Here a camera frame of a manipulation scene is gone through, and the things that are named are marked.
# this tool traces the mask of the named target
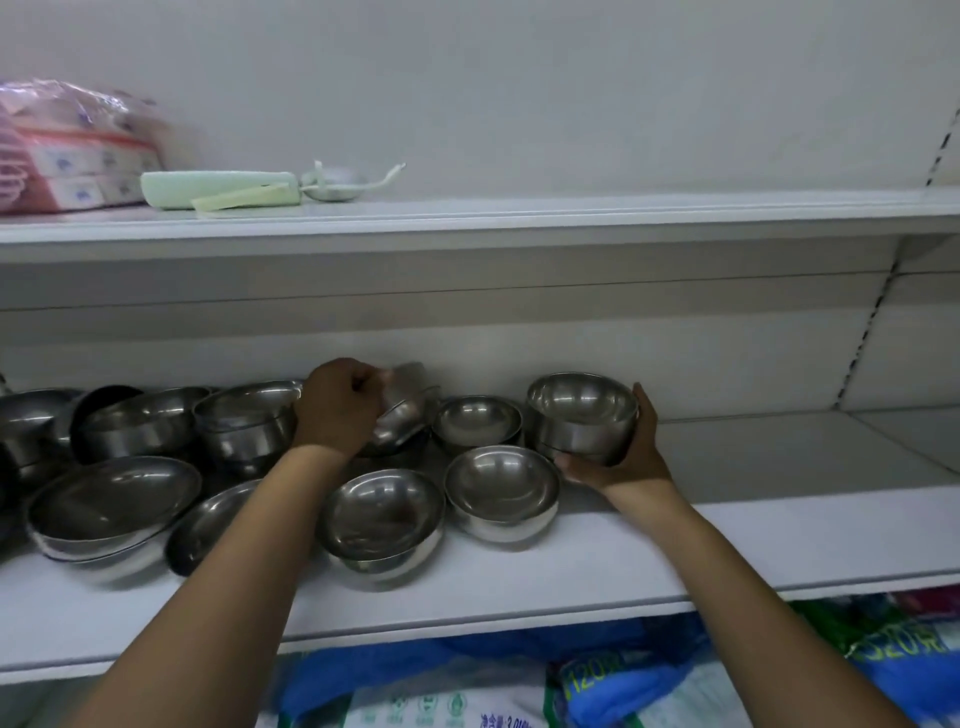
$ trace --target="forearm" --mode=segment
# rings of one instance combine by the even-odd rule
[[[252,725],[317,513],[342,465],[319,446],[284,455],[72,728]]]
[[[912,725],[691,506],[677,498],[635,517],[683,580],[754,725]]]

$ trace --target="light green plastic item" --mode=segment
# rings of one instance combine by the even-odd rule
[[[147,204],[160,209],[300,204],[300,181],[290,172],[145,172],[140,185]]]
[[[367,182],[350,169],[324,168],[316,161],[313,171],[299,180],[290,172],[146,172],[140,185],[151,207],[213,212],[299,205],[301,193],[318,202],[347,202],[390,184],[405,166],[398,164],[380,182]]]

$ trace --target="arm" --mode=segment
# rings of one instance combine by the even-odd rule
[[[69,728],[253,725],[324,495],[380,414],[375,372],[338,359],[307,379],[294,446]]]
[[[657,413],[637,384],[640,421],[624,461],[601,468],[562,455],[573,480],[601,491],[670,561],[756,726],[913,725],[848,665],[684,500],[657,451]]]

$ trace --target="fingers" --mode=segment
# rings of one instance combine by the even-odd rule
[[[639,382],[634,382],[634,396],[640,405],[640,421],[636,429],[644,442],[653,445],[654,436],[657,434],[657,410]]]
[[[563,452],[554,458],[554,463],[568,480],[583,483],[590,488],[602,489],[610,483],[610,469],[604,468],[582,457]]]
[[[636,422],[634,439],[627,449],[625,461],[634,461],[646,456],[646,453],[655,446],[657,439],[657,410],[643,391],[639,382],[634,382],[634,397],[639,407],[639,417]]]

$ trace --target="wrist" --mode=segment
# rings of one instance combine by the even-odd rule
[[[605,489],[604,495],[654,541],[699,517],[673,481],[666,478],[620,483]]]
[[[298,481],[316,483],[326,489],[336,482],[337,474],[349,458],[336,448],[305,443],[288,449],[274,470],[292,471],[300,475]]]

